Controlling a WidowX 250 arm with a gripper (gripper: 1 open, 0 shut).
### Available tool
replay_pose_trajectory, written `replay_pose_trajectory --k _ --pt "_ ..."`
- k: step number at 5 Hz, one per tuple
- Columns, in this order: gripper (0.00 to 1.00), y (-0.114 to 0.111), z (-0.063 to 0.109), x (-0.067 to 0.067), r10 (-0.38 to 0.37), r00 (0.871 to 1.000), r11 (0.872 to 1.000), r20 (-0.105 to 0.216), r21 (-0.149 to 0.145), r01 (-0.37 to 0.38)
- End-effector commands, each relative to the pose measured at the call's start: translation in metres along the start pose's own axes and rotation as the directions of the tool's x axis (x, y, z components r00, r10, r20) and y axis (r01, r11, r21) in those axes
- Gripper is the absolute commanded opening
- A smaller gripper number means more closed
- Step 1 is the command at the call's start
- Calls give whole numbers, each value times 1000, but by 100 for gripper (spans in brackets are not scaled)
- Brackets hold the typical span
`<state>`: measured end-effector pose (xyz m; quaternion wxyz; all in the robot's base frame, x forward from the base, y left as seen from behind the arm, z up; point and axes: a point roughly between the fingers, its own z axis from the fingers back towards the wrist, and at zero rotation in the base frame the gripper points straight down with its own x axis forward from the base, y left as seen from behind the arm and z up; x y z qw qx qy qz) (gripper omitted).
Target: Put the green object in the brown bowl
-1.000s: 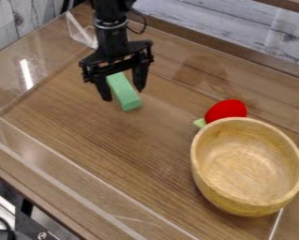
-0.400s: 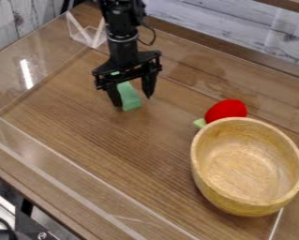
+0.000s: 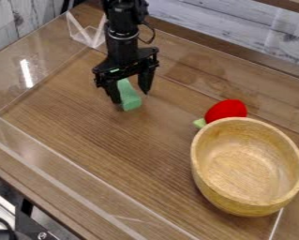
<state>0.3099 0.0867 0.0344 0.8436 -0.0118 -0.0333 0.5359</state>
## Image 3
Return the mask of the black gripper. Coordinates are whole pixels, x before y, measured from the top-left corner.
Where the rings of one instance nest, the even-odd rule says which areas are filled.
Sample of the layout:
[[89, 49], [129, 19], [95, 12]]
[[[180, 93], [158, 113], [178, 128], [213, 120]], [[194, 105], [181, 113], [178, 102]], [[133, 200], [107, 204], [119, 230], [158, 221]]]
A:
[[138, 59], [130, 63], [118, 64], [107, 57], [93, 69], [95, 84], [98, 87], [106, 87], [106, 92], [114, 104], [122, 103], [117, 81], [133, 75], [138, 76], [138, 85], [143, 93], [150, 92], [155, 69], [159, 67], [158, 53], [159, 49], [157, 47], [141, 48]]

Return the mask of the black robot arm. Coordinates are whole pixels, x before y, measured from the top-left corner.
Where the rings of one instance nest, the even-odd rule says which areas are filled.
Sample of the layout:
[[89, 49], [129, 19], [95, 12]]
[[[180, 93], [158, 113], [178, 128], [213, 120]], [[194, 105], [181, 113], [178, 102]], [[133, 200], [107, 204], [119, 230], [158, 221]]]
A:
[[153, 33], [155, 29], [146, 21], [150, 15], [147, 0], [102, 0], [106, 13], [105, 35], [107, 57], [94, 67], [95, 85], [106, 90], [114, 104], [122, 103], [118, 82], [138, 76], [138, 86], [145, 94], [151, 89], [155, 70], [159, 67], [157, 47], [141, 48], [139, 42], [151, 44], [139, 37], [139, 26], [145, 25]]

